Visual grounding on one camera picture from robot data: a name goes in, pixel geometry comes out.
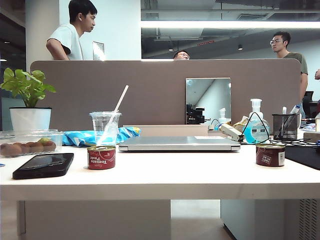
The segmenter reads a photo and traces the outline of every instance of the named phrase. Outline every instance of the clear plastic cup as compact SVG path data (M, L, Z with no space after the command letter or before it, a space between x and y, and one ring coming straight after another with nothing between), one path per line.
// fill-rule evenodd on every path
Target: clear plastic cup
M122 114L120 112L113 111L94 111L89 113L89 115L92 117L96 145L115 146L117 143L117 135L119 133L119 117Z

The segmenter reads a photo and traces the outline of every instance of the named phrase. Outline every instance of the black phone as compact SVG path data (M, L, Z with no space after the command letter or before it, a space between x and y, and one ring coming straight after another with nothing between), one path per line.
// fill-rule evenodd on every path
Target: black phone
M67 173L73 153L36 155L12 173L13 179L37 179L63 176Z

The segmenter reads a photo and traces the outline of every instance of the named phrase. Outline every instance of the silver laptop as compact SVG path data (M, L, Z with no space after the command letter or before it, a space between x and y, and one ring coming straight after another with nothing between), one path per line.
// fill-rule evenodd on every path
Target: silver laptop
M237 151L240 143L221 136L137 136L119 144L120 151Z

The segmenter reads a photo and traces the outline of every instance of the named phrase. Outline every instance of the power strip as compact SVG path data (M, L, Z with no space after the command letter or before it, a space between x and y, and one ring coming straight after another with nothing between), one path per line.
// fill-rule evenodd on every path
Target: power strip
M318 140L320 140L320 132L318 131L306 131L303 133L304 139L310 139L306 140L306 142L309 143L316 143Z

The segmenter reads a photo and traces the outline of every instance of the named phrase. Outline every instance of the gray partition panel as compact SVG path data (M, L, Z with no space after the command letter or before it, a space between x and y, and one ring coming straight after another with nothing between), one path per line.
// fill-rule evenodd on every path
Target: gray partition panel
M299 102L300 63L295 59L215 59L176 61L35 61L46 83L56 87L38 107L52 107L50 127L91 130L92 111L112 111L125 87L119 125L185 124L186 78L231 78L231 117L251 112L250 98L262 99L272 114Z

